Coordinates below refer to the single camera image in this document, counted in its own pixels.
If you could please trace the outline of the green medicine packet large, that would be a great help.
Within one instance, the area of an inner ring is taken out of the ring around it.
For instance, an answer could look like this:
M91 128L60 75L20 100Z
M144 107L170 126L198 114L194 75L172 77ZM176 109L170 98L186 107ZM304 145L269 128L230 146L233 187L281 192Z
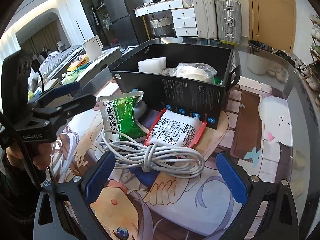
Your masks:
M98 104L104 124L104 137L108 143L128 141L126 136L141 142L149 130L138 122L135 107L141 102L143 92L100 96Z

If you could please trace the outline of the white blue plush toy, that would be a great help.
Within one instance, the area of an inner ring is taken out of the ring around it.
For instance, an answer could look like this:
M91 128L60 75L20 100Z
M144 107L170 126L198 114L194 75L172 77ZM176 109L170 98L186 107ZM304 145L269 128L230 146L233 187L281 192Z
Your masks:
M133 89L132 90L133 93L139 93L140 97L139 97L139 101L137 102L137 104L135 105L135 107L133 108L133 112L135 114L135 119L138 120L140 119L147 110L147 105L146 103L142 100L143 98L143 92L140 92L138 89Z

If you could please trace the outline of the red white warmer packet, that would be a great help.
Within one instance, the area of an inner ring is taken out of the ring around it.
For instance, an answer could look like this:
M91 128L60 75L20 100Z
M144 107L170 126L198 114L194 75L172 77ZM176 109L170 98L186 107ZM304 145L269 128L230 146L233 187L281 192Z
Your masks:
M193 147L202 136L206 121L163 109L152 124L145 146Z

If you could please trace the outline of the white foam block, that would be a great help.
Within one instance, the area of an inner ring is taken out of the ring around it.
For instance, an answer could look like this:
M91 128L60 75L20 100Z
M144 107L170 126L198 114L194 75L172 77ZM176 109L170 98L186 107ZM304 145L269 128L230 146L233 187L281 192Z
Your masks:
M157 57L138 62L138 70L141 73L159 74L166 67L166 57Z

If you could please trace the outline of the green medicine packet small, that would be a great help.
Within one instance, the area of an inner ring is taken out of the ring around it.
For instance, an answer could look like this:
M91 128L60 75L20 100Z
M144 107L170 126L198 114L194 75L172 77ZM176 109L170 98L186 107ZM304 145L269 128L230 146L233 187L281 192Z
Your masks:
M214 83L215 83L216 85L222 85L223 81L220 80L218 77L214 77Z

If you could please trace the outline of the grey side table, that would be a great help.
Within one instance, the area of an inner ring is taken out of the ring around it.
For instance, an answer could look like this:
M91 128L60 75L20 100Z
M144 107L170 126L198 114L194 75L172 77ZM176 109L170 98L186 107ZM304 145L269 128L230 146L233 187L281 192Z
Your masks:
M109 65L121 57L119 47L114 47L103 51L103 54L94 61L89 61L85 49L81 45L76 45L63 52L54 51L40 65L44 84L51 81L59 81L60 84L66 85L88 74L84 82L85 85L89 80L95 77L104 65Z

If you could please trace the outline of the anime printed desk mat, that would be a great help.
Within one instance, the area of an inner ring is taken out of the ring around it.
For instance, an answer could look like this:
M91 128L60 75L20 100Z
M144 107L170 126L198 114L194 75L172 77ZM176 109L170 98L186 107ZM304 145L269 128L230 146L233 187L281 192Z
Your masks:
M100 96L119 95L109 83ZM150 131L160 112L138 122ZM218 239L240 211L216 166L225 152L257 179L290 180L292 129L280 90L248 78L227 95L217 128L206 126L193 147L108 143L99 104L74 117L58 137L52 168L61 183L81 178L105 151L116 164L96 202L94 218L112 239Z

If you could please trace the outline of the white electric kettle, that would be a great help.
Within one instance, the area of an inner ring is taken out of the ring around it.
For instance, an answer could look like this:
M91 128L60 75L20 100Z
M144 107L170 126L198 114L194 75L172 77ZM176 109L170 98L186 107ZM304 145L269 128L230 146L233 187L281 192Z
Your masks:
M82 46L83 46L90 61L95 61L96 59L98 59L100 56L103 55L103 52L102 52L103 44L102 44L99 36L97 36L97 35L86 40L82 44Z

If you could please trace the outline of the dark glass cabinet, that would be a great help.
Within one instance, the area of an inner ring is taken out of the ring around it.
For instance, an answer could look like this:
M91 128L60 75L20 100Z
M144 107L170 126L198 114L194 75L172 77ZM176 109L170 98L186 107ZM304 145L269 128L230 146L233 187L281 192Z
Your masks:
M103 49L119 46L104 0L80 0L94 35L99 36Z

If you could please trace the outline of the black refrigerator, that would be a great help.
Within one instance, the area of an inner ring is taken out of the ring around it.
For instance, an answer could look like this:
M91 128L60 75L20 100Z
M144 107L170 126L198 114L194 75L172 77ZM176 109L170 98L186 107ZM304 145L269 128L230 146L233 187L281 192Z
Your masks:
M134 10L143 0L104 0L116 38L122 47L133 46L148 40L143 19Z

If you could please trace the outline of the woven laundry basket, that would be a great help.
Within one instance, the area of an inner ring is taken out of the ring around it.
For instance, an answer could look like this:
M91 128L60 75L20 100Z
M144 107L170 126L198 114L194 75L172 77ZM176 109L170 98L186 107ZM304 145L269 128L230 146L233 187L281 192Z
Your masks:
M150 23L157 37L170 36L174 33L173 21L167 15L163 18L152 16Z

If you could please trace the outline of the black cardboard box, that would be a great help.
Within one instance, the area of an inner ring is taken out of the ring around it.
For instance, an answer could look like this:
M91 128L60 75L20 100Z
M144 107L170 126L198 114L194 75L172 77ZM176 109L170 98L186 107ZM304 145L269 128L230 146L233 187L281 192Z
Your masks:
M141 73L138 62L165 57L168 67L181 62L206 63L217 70L220 85L184 77ZM110 71L123 93L143 91L143 101L150 109L167 108L178 114L197 117L207 126L217 128L227 94L240 80L239 54L230 46L204 46L187 43L161 43L158 39L140 44L118 59Z

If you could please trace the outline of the wooden shoe rack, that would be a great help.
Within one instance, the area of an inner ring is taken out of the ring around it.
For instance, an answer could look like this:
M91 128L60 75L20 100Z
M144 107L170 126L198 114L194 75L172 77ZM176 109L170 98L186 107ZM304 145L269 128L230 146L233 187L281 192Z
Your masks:
M318 93L319 98L319 16L310 14L309 19L313 24L311 28L312 44L309 49L313 62L307 65L301 63L299 72L309 88Z

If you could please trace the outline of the white trash bin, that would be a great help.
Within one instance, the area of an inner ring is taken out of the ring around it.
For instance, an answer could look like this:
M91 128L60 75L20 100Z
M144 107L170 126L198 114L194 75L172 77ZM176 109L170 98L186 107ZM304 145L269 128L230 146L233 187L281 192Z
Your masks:
M263 42L255 40L248 40L248 45L252 47L252 54L249 55L247 61L248 69L255 75L264 75L268 68L268 60L260 56L260 50L271 53L272 48Z

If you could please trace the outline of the white drawer desk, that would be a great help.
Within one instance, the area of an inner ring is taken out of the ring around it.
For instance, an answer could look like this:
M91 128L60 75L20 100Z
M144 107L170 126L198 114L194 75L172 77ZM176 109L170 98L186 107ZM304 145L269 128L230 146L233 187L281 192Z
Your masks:
M171 11L177 37L198 37L196 18L191 0L169 0L150 3L134 9L136 17Z

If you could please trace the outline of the white suitcase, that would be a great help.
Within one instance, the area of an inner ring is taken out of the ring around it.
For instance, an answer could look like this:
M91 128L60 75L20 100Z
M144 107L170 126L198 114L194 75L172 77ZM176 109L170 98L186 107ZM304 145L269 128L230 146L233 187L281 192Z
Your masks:
M192 0L199 38L217 39L215 0Z

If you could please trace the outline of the silver suitcase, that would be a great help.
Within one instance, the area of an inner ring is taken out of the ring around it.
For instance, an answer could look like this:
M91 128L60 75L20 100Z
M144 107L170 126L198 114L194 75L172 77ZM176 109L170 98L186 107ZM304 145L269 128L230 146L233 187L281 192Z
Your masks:
M215 0L215 6L218 38L239 43L242 30L240 2L238 0Z

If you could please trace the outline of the wooden door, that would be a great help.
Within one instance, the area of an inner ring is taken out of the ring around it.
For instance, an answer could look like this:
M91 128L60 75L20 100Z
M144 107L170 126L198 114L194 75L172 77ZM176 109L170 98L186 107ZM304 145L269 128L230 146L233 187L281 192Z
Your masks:
M295 0L248 0L249 36L290 53L296 33Z

